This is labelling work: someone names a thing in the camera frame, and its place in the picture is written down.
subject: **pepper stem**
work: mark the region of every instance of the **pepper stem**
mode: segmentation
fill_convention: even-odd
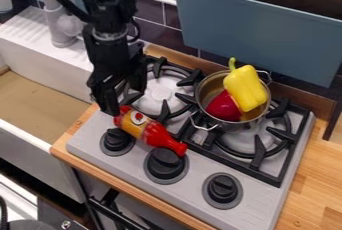
[[[236,59],[234,57],[229,59],[229,69],[230,69],[230,71],[234,71],[236,69],[235,68],[235,61],[236,61]]]

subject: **wooden countertop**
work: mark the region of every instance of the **wooden countertop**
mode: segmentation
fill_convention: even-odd
[[[206,73],[222,70],[223,68],[222,66],[207,61],[185,56],[156,46],[148,48],[147,53],[156,56],[162,54],[170,61],[188,67],[200,67],[201,69],[204,69],[204,72]],[[286,93],[286,96],[294,99],[296,103],[297,100],[298,103],[301,104],[305,101],[311,101],[307,106],[309,106],[316,115],[321,116],[321,119],[317,119],[315,123],[276,229],[340,230],[342,229],[342,144],[327,142],[321,138],[327,124],[327,113],[331,111],[333,102],[295,89],[291,90],[287,87],[277,86],[277,90],[278,92],[281,90],[283,93]],[[58,159],[105,182],[114,189],[126,193],[139,201],[164,212],[170,217],[177,219],[189,228],[213,229],[205,222],[183,212],[181,209],[142,191],[138,187],[135,187],[66,151],[67,141],[97,109],[97,105],[92,105],[81,118],[54,143],[51,148],[51,153]]]

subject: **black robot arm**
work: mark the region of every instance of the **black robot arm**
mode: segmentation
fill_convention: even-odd
[[[119,114],[115,87],[120,82],[131,82],[131,86],[140,93],[144,93],[146,88],[143,43],[133,43],[140,32],[133,19],[137,11],[135,0],[82,0],[87,12],[69,0],[57,1],[87,23],[82,34],[89,60],[94,65],[87,85],[102,111],[113,116]],[[127,40],[129,23],[137,30],[131,40]]]

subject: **metal pot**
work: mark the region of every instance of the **metal pot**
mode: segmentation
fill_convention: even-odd
[[[255,127],[255,125],[259,124],[264,115],[268,112],[268,108],[271,103],[271,92],[268,88],[268,85],[272,82],[271,76],[266,71],[257,71],[258,73],[266,74],[268,82],[265,84],[262,80],[261,84],[264,86],[266,92],[267,92],[267,102],[256,109],[246,113],[243,115],[243,120],[239,122],[230,122],[230,121],[224,121],[221,119],[218,119],[209,113],[206,112],[205,108],[207,108],[208,104],[211,102],[211,100],[216,97],[218,94],[220,94],[224,87],[223,87],[223,79],[229,74],[229,70],[227,71],[220,71],[216,72],[214,74],[211,74],[204,78],[199,85],[197,86],[197,89],[195,91],[195,99],[196,102],[200,108],[200,111],[202,111],[208,119],[207,124],[211,127],[206,128],[202,126],[198,126],[195,124],[195,121],[193,119],[194,115],[199,113],[199,111],[195,111],[191,114],[190,120],[192,125],[201,130],[211,131],[213,129],[219,128],[223,131],[237,131],[243,128],[250,129]]]

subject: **yellow bell pepper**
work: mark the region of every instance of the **yellow bell pepper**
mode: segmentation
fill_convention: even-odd
[[[236,69],[235,58],[231,58],[229,68],[231,72],[224,78],[223,85],[242,112],[249,112],[266,103],[267,92],[253,66]]]

